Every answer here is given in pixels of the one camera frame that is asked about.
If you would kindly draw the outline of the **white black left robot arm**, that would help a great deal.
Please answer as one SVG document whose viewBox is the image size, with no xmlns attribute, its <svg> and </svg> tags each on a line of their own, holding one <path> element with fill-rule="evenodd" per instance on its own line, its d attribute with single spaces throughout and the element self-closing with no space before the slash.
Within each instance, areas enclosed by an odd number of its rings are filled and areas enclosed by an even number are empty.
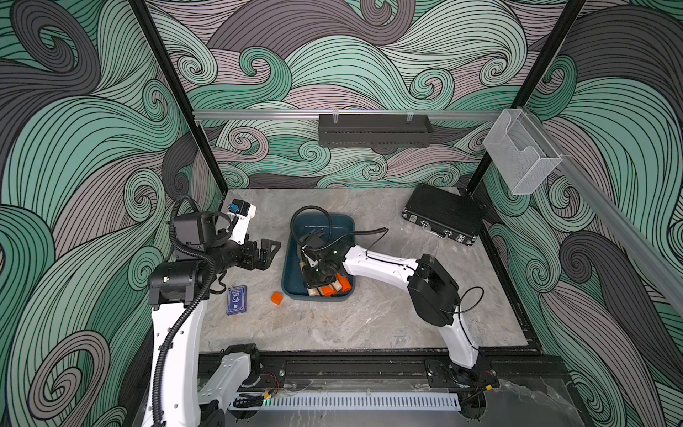
<svg viewBox="0 0 683 427">
<path fill-rule="evenodd" d="M 232 346 L 204 386 L 199 379 L 201 329 L 211 287 L 229 269 L 267 270 L 281 244 L 250 240 L 248 226 L 255 206 L 236 199 L 227 211 L 173 206 L 168 223 L 174 255 L 149 276 L 149 305 L 154 350 L 145 426 L 224 426 L 229 408 L 245 384 L 258 382 L 257 347 Z"/>
</svg>

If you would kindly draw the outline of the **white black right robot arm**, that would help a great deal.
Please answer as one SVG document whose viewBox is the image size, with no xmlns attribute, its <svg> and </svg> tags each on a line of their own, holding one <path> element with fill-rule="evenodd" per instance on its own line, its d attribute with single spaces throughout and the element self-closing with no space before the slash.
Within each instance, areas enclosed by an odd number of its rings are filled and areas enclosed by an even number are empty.
<svg viewBox="0 0 683 427">
<path fill-rule="evenodd" d="M 475 368 L 480 350 L 462 318 L 459 286 L 436 258 L 381 254 L 354 240 L 358 236 L 382 239 L 389 231 L 386 227 L 336 236 L 333 216 L 320 206 L 295 211 L 289 227 L 303 286 L 321 296 L 348 293 L 351 277 L 394 286 L 410 297 L 417 316 L 439 331 L 451 362 L 460 368 Z"/>
</svg>

